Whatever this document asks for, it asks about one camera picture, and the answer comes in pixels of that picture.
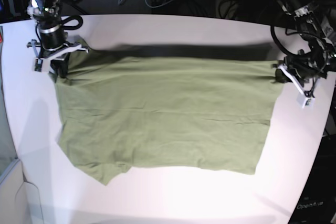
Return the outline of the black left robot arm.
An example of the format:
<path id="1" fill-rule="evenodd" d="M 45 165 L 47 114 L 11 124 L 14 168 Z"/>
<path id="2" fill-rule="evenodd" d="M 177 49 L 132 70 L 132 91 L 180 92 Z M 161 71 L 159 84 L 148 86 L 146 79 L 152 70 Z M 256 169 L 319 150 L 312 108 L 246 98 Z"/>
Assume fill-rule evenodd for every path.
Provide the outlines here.
<path id="1" fill-rule="evenodd" d="M 321 78 L 335 71 L 335 19 L 331 8 L 335 0 L 276 0 L 285 14 L 295 22 L 295 31 L 285 31 L 287 36 L 299 35 L 308 43 L 309 52 L 290 52 L 278 39 L 275 27 L 271 26 L 272 39 L 285 54 L 274 65 L 276 80 L 292 82 L 306 99 L 314 97 L 314 90 Z"/>

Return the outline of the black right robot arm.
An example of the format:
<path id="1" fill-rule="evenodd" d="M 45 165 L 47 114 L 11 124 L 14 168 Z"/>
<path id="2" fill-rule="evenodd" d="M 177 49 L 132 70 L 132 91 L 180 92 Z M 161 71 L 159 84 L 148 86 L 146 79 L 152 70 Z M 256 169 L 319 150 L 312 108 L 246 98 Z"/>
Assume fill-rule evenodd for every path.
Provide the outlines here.
<path id="1" fill-rule="evenodd" d="M 53 72 L 61 78 L 68 73 L 71 53 L 89 51 L 80 42 L 68 41 L 68 31 L 81 28 L 83 19 L 79 15 L 62 19 L 63 1 L 77 7 L 77 2 L 81 0 L 30 0 L 27 7 L 27 14 L 35 22 L 37 36 L 27 43 L 27 48 L 32 48 L 35 54 L 34 71 Z"/>

